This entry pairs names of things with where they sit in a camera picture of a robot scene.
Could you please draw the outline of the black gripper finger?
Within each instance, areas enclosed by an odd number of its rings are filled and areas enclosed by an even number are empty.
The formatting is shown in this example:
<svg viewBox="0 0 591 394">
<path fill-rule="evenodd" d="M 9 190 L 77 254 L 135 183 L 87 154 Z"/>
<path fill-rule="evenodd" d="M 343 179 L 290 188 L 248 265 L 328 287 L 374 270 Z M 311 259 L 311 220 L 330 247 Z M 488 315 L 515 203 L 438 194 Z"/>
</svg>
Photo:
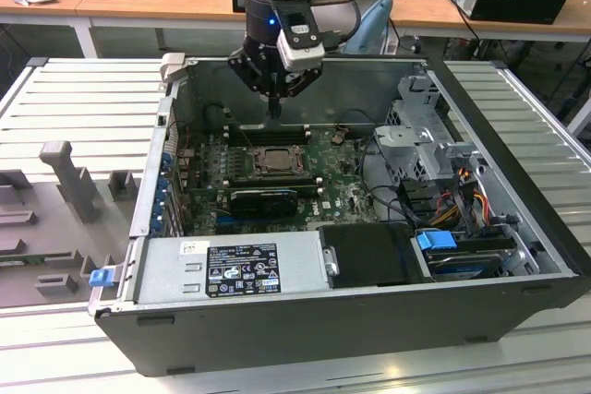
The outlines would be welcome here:
<svg viewBox="0 0 591 394">
<path fill-rule="evenodd" d="M 281 116 L 282 103 L 286 99 L 297 96 L 317 80 L 321 74 L 321 69 L 308 69 L 299 73 L 282 73 L 277 78 L 275 85 L 275 116 Z"/>
<path fill-rule="evenodd" d="M 272 60 L 266 55 L 250 58 L 247 55 L 233 55 L 228 65 L 247 85 L 267 100 L 267 115 L 275 116 L 275 72 Z"/>
</svg>

